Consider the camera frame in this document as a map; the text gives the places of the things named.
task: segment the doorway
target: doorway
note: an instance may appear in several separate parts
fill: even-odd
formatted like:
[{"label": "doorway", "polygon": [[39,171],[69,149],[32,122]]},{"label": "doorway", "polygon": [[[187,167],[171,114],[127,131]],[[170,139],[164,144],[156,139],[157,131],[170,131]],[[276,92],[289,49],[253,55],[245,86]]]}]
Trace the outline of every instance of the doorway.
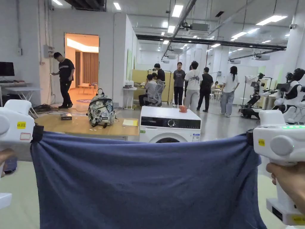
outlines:
[{"label": "doorway", "polygon": [[74,105],[88,106],[95,96],[99,78],[99,36],[65,34],[65,57],[75,67],[69,94]]}]

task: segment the curtain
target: curtain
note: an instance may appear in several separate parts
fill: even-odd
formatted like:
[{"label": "curtain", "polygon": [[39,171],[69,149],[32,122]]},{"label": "curtain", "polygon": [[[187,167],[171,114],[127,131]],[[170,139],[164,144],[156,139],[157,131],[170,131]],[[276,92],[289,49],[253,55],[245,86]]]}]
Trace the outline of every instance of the curtain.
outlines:
[{"label": "curtain", "polygon": [[83,83],[98,83],[99,54],[83,53]]},{"label": "curtain", "polygon": [[75,87],[80,85],[81,78],[81,52],[75,52]]}]

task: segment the security camera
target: security camera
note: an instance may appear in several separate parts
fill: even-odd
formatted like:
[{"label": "security camera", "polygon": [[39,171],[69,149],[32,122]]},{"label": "security camera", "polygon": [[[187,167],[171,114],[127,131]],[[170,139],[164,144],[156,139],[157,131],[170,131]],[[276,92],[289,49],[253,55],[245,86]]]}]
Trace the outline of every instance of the security camera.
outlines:
[{"label": "security camera", "polygon": [[295,29],[297,27],[297,24],[291,24],[290,26],[289,26],[289,29]]}]

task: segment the shoe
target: shoe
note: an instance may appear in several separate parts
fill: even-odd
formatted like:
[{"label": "shoe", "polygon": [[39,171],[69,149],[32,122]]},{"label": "shoe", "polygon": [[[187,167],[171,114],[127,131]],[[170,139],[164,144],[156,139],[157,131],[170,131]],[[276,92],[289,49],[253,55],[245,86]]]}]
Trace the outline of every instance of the shoe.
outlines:
[{"label": "shoe", "polygon": [[67,109],[67,105],[61,105],[58,107],[58,109]]}]

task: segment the light gray pants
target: light gray pants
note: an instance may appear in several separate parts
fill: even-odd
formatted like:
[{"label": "light gray pants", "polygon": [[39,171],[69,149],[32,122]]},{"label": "light gray pants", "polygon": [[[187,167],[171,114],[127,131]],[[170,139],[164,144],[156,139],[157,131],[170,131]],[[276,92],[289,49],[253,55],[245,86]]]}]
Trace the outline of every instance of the light gray pants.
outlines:
[{"label": "light gray pants", "polygon": [[191,111],[195,111],[199,101],[199,90],[186,90],[185,106],[190,106]]},{"label": "light gray pants", "polygon": [[232,104],[234,100],[234,91],[232,92],[223,92],[221,96],[220,106],[222,114],[232,114]]}]

